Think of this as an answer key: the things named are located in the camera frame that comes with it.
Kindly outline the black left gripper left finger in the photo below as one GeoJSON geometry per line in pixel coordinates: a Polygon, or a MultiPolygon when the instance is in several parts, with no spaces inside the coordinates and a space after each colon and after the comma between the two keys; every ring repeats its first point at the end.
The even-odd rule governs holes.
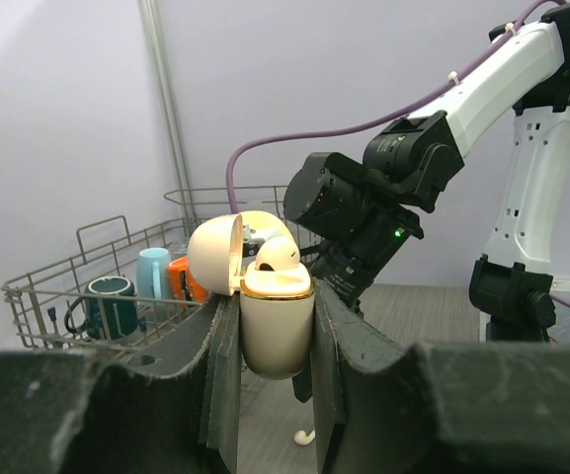
{"type": "Polygon", "coordinates": [[[0,473],[233,473],[239,300],[215,295],[129,362],[0,352],[0,473]]]}

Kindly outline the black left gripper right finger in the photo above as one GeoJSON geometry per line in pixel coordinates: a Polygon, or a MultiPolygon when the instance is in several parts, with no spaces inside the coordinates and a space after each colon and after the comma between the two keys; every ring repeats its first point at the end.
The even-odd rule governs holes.
{"type": "Polygon", "coordinates": [[[570,473],[570,345],[402,348],[315,287],[322,473],[570,473]]]}

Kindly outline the pinkish white earbud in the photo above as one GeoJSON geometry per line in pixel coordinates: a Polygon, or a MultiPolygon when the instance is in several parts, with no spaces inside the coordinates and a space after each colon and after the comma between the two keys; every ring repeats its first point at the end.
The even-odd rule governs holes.
{"type": "Polygon", "coordinates": [[[296,432],[295,435],[293,436],[293,441],[298,446],[308,446],[312,442],[314,442],[315,437],[316,437],[315,430],[311,430],[309,432],[305,430],[300,430],[296,432]]]}

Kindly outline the beige charging case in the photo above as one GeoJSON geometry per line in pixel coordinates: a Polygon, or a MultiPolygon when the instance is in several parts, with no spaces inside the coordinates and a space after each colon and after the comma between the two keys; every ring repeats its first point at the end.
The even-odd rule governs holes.
{"type": "Polygon", "coordinates": [[[220,215],[194,231],[187,253],[201,287],[239,296],[246,364],[259,376],[275,380],[291,378],[307,364],[315,304],[314,283],[299,248],[300,263],[294,269],[255,267],[260,248],[280,236],[293,240],[284,223],[269,212],[220,215]]]}

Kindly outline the beige earbud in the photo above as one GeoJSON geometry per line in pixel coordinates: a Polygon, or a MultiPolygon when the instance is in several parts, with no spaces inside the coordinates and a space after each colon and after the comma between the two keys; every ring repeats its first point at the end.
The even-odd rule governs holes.
{"type": "Polygon", "coordinates": [[[268,240],[259,250],[255,267],[260,271],[286,271],[300,263],[299,249],[285,236],[268,240]]]}

